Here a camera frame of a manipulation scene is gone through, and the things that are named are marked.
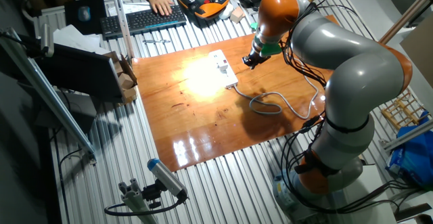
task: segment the black monitor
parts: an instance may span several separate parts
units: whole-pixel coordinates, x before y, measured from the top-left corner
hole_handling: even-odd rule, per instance
[[[40,40],[20,35],[23,42],[40,47]],[[79,91],[99,98],[103,102],[123,102],[122,87],[111,58],[54,44],[51,58],[35,58],[48,81],[57,87]],[[17,77],[17,68],[7,68]]]

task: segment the paper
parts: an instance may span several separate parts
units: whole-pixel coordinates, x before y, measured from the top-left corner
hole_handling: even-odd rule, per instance
[[[149,10],[150,5],[149,3],[124,3],[123,8],[125,14],[130,14],[133,12]],[[116,7],[110,7],[108,13],[110,13],[110,16],[117,16]]]
[[[54,43],[80,49],[83,51],[94,52],[99,55],[109,53],[110,51],[99,46],[101,37],[99,35],[82,35],[73,25],[53,33]]]

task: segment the blue cap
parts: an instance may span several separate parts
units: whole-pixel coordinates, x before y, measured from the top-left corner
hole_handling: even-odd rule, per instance
[[[147,162],[147,168],[149,169],[149,171],[152,171],[152,169],[159,163],[161,162],[160,159],[155,158],[155,159],[150,159]]]

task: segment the blue bag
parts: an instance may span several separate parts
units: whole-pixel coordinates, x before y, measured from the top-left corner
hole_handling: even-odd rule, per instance
[[[419,125],[428,121],[425,117]],[[397,134],[401,137],[417,126],[402,127]],[[416,182],[426,190],[433,189],[433,132],[424,134],[395,148],[387,160],[386,170]]]

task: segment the wooden board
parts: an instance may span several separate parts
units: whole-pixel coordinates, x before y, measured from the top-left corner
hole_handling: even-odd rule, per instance
[[[254,35],[210,45],[138,58],[133,70],[149,120],[159,158],[171,170],[183,169],[224,154],[299,130],[304,120],[298,118],[276,95],[265,102],[278,103],[283,113],[275,116],[257,114],[249,108],[250,100],[234,89],[225,89],[206,72],[208,54],[221,49],[236,74],[238,89],[255,96],[277,91],[301,115],[306,115],[315,90],[304,77],[285,64],[282,54],[274,55],[254,70],[243,64]],[[322,70],[326,79],[332,72]],[[311,107],[313,117],[324,109],[324,92]],[[275,108],[257,106],[260,110]]]

